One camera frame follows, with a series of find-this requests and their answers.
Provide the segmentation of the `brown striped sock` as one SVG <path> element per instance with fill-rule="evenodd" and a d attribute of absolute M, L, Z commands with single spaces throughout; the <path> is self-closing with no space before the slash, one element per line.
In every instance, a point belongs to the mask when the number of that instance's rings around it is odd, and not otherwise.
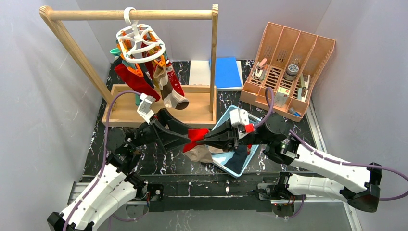
<path fill-rule="evenodd" d="M 157 65 L 153 71 L 153 78 L 159 86 L 165 107 L 183 110 L 189 105 L 189 100 L 178 93 L 172 85 L 170 75 L 165 67 Z"/>

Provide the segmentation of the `white sock hanger with clips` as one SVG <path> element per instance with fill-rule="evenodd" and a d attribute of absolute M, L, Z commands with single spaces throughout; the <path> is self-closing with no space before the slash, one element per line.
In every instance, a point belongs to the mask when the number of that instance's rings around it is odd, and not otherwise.
<path fill-rule="evenodd" d="M 143 77 L 139 64 L 153 61 L 160 67 L 166 67 L 166 46 L 150 25 L 130 19 L 130 14 L 135 10 L 133 7 L 124 9 L 123 18 L 128 26 L 116 33 L 116 42 L 119 56 L 127 70 Z"/>

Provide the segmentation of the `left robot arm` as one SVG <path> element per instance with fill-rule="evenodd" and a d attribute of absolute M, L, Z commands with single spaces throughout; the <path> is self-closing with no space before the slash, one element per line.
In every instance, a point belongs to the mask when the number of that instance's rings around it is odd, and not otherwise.
<path fill-rule="evenodd" d="M 138 128 L 112 128 L 105 136 L 104 165 L 85 190 L 63 211 L 52 212 L 47 223 L 52 231 L 95 231 L 126 202 L 148 195 L 147 183 L 134 168 L 137 148 L 156 143 L 169 152 L 191 142 L 187 124 L 160 109 Z"/>

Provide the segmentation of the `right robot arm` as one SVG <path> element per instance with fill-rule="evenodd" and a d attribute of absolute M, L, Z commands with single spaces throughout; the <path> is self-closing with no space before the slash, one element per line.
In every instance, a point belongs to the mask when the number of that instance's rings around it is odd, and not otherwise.
<path fill-rule="evenodd" d="M 380 166 L 353 166 L 351 163 L 320 153 L 290 130 L 279 114 L 266 115 L 257 123 L 246 118 L 245 111 L 234 110 L 219 127 L 190 131 L 193 144 L 224 151 L 239 146 L 264 145 L 264 155 L 278 164 L 299 167 L 316 173 L 314 177 L 282 172 L 275 184 L 258 189 L 266 199 L 292 200 L 306 195 L 323 196 L 348 203 L 364 212 L 375 212 L 380 201 Z"/>

